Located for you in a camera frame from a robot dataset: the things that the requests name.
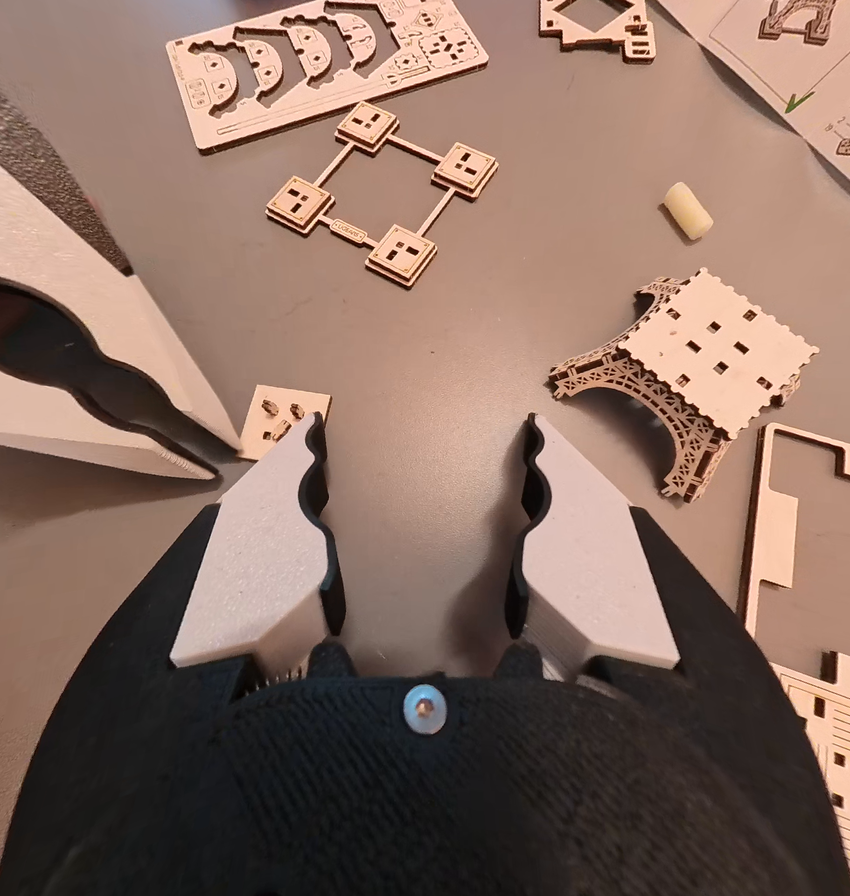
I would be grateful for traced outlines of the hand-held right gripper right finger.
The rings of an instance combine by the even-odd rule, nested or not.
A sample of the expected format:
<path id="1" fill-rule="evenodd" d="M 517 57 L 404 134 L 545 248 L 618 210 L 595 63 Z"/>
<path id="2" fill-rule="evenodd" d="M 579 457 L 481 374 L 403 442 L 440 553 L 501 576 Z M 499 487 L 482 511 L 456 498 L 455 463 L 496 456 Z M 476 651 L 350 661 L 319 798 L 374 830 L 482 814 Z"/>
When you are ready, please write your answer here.
<path id="1" fill-rule="evenodd" d="M 595 657 L 672 669 L 680 660 L 632 503 L 540 414 L 524 427 L 529 523 L 509 573 L 509 634 L 543 678 L 574 681 Z"/>

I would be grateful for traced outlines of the wooden tower base model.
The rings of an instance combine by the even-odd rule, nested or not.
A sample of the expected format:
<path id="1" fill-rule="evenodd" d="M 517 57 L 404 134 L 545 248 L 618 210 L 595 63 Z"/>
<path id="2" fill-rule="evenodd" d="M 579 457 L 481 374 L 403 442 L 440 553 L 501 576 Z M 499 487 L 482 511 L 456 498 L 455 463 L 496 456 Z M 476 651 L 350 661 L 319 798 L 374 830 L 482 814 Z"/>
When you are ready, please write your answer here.
<path id="1" fill-rule="evenodd" d="M 548 382 L 555 399 L 605 388 L 653 412 L 675 451 L 662 494 L 690 503 L 739 433 L 800 387 L 818 348 L 705 268 L 657 278 L 634 298 L 648 305 L 627 330 L 554 365 Z"/>

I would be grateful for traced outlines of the paper instruction sheet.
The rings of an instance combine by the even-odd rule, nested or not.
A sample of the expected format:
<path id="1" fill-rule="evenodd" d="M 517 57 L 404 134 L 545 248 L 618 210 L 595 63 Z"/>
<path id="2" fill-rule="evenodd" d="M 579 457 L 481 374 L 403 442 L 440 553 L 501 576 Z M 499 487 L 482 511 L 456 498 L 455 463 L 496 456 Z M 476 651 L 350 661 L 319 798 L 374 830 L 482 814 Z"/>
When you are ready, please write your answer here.
<path id="1" fill-rule="evenodd" d="M 661 1 L 850 181 L 850 1 Z"/>

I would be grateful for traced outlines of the wooden sheet with cutouts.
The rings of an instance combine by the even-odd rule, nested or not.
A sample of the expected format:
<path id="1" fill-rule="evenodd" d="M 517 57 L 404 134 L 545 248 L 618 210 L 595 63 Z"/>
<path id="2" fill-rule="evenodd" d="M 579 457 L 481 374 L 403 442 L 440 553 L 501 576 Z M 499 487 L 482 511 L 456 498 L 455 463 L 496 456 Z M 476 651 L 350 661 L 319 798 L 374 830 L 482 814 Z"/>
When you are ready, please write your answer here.
<path id="1" fill-rule="evenodd" d="M 850 867 L 850 657 L 822 656 L 821 678 L 773 665 L 821 768 Z"/>

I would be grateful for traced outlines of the small square wooden piece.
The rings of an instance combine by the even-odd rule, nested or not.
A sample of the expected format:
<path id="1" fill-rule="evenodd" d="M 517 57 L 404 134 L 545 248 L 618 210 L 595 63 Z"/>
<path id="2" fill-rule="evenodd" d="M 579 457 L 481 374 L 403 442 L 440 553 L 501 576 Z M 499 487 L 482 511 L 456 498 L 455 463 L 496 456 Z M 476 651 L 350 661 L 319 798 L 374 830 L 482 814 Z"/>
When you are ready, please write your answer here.
<path id="1" fill-rule="evenodd" d="M 327 420 L 332 404 L 328 394 L 257 385 L 240 435 L 237 456 L 260 460 L 300 420 L 313 412 Z"/>

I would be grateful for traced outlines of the wooden diamond cutout frame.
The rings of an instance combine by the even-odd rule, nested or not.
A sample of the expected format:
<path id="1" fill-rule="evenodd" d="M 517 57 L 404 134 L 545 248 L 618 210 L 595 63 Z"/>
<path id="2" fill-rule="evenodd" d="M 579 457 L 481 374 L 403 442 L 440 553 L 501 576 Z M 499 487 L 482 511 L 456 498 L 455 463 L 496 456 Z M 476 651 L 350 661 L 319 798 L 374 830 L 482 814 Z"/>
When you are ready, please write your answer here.
<path id="1" fill-rule="evenodd" d="M 649 21 L 644 1 L 623 1 L 623 11 L 597 30 L 580 24 L 565 14 L 574 2 L 541 1 L 542 37 L 557 37 L 563 50 L 583 48 L 619 48 L 622 60 L 631 64 L 655 61 L 655 29 Z"/>

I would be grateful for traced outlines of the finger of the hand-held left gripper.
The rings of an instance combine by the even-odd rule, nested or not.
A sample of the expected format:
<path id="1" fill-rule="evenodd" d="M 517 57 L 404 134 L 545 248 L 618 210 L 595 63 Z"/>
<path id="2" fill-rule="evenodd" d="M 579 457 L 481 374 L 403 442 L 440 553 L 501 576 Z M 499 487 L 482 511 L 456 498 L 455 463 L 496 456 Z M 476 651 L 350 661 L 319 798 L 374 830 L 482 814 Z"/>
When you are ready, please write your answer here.
<path id="1" fill-rule="evenodd" d="M 56 313 L 82 340 L 77 383 L 0 357 L 2 371 L 84 396 L 104 416 L 151 427 L 193 453 L 99 396 L 103 381 L 122 385 L 132 375 L 182 420 L 240 448 L 228 413 L 140 278 L 117 270 L 1 166 L 0 293 Z"/>
<path id="2" fill-rule="evenodd" d="M 1 368 L 0 445 L 153 476 L 218 476 L 213 465 L 151 427 L 106 417 L 84 396 Z"/>

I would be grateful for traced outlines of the wooden four-pad square frame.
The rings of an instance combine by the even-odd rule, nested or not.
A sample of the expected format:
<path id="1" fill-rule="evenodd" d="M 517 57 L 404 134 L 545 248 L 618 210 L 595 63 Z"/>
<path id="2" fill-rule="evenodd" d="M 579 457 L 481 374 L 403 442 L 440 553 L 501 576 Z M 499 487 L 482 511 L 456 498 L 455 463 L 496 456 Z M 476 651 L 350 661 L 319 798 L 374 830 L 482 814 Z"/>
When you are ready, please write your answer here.
<path id="1" fill-rule="evenodd" d="M 345 242 L 367 248 L 365 266 L 369 270 L 411 288 L 438 252 L 437 245 L 427 237 L 429 230 L 454 198 L 475 201 L 497 173 L 498 161 L 459 141 L 439 155 L 403 139 L 398 135 L 399 126 L 397 115 L 367 101 L 357 103 L 335 130 L 341 151 L 316 180 L 292 176 L 267 203 L 265 215 L 303 237 L 321 226 Z M 354 151 L 374 157 L 387 145 L 434 163 L 431 184 L 442 189 L 444 195 L 417 230 L 395 224 L 375 240 L 366 230 L 332 214 L 336 197 L 327 189 L 327 182 Z"/>

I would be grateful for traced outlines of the wooden sheet with arches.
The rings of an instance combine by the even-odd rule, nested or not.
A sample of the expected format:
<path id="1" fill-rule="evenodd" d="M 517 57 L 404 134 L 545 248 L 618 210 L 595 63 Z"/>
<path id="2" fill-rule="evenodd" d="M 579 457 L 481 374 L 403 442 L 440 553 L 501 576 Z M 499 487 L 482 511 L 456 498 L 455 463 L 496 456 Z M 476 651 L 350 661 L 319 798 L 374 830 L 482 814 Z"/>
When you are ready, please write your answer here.
<path id="1" fill-rule="evenodd" d="M 305 2 L 165 48 L 202 153 L 488 64 L 446 1 Z"/>

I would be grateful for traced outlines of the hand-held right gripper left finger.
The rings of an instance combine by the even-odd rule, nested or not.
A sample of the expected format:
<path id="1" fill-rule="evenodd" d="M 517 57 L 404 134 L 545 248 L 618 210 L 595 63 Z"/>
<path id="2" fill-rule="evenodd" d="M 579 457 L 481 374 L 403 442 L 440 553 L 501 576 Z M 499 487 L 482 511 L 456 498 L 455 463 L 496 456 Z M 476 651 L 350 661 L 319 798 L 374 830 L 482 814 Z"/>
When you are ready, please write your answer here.
<path id="1" fill-rule="evenodd" d="M 307 666 L 338 635 L 344 589 L 329 494 L 325 424 L 307 414 L 219 500 L 170 654 L 174 666 L 250 655 L 257 666 Z"/>

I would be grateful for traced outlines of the empty wooden frame sheet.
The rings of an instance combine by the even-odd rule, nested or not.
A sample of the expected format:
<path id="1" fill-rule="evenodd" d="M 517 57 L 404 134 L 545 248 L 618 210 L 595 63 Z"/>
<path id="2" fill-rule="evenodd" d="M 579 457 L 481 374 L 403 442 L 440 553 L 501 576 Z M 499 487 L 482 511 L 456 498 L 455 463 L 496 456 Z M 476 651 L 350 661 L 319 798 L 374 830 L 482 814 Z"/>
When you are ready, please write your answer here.
<path id="1" fill-rule="evenodd" d="M 850 480 L 850 443 L 783 424 L 770 423 L 759 429 L 741 603 L 745 630 L 750 636 L 756 633 L 761 584 L 780 588 L 791 588 L 793 584 L 799 501 L 770 485 L 774 440 L 779 435 L 829 450 L 834 454 L 835 475 Z"/>

